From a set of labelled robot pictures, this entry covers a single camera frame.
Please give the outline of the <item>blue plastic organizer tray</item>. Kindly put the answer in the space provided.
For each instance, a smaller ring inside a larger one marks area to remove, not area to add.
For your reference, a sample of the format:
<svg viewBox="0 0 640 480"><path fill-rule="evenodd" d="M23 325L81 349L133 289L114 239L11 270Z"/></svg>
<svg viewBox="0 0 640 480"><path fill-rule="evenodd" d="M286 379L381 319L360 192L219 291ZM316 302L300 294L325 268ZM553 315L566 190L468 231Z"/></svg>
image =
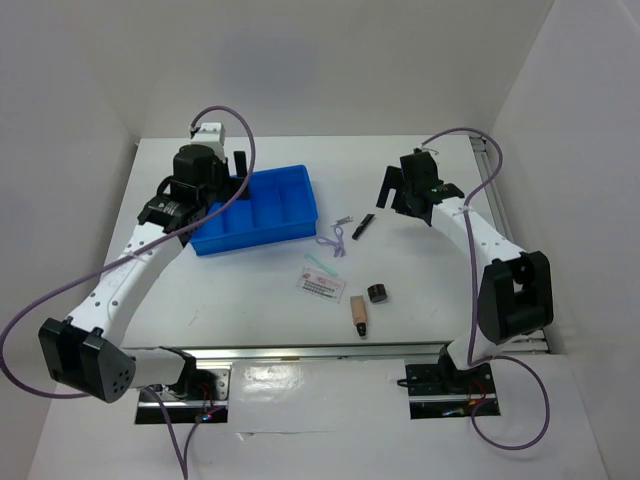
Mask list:
<svg viewBox="0 0 640 480"><path fill-rule="evenodd" d="M249 198L200 227L191 238L199 256L313 237L318 211L308 171L294 165L253 174Z"/></svg>

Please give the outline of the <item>dark brown cream jar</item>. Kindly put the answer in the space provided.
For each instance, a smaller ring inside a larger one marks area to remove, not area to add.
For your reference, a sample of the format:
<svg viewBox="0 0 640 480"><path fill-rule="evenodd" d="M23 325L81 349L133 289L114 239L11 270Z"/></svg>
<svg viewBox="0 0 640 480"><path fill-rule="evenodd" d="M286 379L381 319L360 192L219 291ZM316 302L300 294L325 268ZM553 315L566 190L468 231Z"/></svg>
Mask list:
<svg viewBox="0 0 640 480"><path fill-rule="evenodd" d="M388 299L388 293L384 284L377 283L367 288L369 300L374 303L382 303Z"/></svg>

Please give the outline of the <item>mint green small brush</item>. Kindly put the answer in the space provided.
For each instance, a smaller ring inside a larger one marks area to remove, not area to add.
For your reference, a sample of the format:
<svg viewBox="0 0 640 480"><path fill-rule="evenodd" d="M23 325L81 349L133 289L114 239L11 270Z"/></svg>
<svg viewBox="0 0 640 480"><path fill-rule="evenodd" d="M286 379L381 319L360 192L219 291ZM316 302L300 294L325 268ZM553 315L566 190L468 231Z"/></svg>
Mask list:
<svg viewBox="0 0 640 480"><path fill-rule="evenodd" d="M329 274L331 276L334 276L334 277L339 276L339 274L335 270L333 270L333 269L329 268L328 266L326 266L325 264L323 264L321 261L319 261L313 255L305 254L305 259L307 261L311 262L313 265L315 265L318 269L324 271L325 273L327 273L327 274Z"/></svg>

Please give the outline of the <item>makeup sticker card packet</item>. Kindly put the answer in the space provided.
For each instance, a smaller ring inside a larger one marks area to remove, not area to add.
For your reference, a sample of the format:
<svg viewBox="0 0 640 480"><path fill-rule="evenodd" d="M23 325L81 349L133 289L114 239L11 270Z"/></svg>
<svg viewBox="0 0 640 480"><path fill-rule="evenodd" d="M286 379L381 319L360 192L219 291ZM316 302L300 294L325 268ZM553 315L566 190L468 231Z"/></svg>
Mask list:
<svg viewBox="0 0 640 480"><path fill-rule="evenodd" d="M339 303L346 283L326 272L303 268L296 282L296 287L315 297Z"/></svg>

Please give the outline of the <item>beige foundation bottle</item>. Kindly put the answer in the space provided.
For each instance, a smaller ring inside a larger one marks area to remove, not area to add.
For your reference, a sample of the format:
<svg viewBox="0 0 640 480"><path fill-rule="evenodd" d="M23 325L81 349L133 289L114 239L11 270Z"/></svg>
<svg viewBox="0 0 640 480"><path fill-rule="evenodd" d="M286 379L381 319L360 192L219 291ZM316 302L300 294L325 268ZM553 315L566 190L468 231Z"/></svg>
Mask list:
<svg viewBox="0 0 640 480"><path fill-rule="evenodd" d="M361 339L365 339L368 336L368 316L364 297L361 295L351 296L350 309L356 332Z"/></svg>

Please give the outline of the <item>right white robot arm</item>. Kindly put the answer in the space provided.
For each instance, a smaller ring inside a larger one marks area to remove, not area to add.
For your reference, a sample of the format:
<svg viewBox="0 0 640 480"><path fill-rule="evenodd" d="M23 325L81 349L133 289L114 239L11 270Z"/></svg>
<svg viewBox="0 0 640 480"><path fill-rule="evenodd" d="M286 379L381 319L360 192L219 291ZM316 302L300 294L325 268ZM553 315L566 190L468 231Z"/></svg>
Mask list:
<svg viewBox="0 0 640 480"><path fill-rule="evenodd" d="M553 322L550 262L540 251L512 243L475 212L463 192L439 178L431 154L416 149L386 168L376 206L418 218L446 236L471 263L470 330L440 350L436 379L448 392L460 391L471 372L496 357L503 346Z"/></svg>

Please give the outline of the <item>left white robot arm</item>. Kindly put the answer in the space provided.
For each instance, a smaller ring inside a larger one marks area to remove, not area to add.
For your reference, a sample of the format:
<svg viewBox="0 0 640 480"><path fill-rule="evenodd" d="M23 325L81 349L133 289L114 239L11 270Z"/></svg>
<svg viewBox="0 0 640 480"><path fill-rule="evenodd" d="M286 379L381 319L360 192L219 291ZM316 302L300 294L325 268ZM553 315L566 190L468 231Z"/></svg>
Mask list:
<svg viewBox="0 0 640 480"><path fill-rule="evenodd" d="M64 320L47 319L38 332L50 377L106 403L152 385L176 399L207 379L195 358L173 347L124 349L140 304L162 271L184 250L210 213L249 196L255 156L233 154L236 173L205 145L188 144L173 158L173 173L145 203L125 249L101 274L89 296Z"/></svg>

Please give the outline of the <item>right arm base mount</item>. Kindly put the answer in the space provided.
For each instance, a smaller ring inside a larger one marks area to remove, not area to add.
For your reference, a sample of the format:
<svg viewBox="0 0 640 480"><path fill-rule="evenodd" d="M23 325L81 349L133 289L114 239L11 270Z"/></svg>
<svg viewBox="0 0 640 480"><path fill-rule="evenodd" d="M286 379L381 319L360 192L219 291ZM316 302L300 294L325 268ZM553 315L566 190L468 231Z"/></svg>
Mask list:
<svg viewBox="0 0 640 480"><path fill-rule="evenodd" d="M396 385L407 391L412 420L470 417L478 405L478 416L501 415L489 365L446 379L436 364L407 364Z"/></svg>

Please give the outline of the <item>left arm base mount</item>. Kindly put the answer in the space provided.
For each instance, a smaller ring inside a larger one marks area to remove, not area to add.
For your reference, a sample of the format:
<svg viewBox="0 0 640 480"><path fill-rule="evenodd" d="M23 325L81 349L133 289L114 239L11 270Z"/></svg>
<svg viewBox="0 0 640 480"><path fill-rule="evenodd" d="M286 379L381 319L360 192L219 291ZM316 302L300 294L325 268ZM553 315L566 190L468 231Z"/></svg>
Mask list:
<svg viewBox="0 0 640 480"><path fill-rule="evenodd" d="M228 422L231 385L230 363L205 362L198 366L194 380L180 392L171 386L152 385L174 424L224 424Z"/></svg>

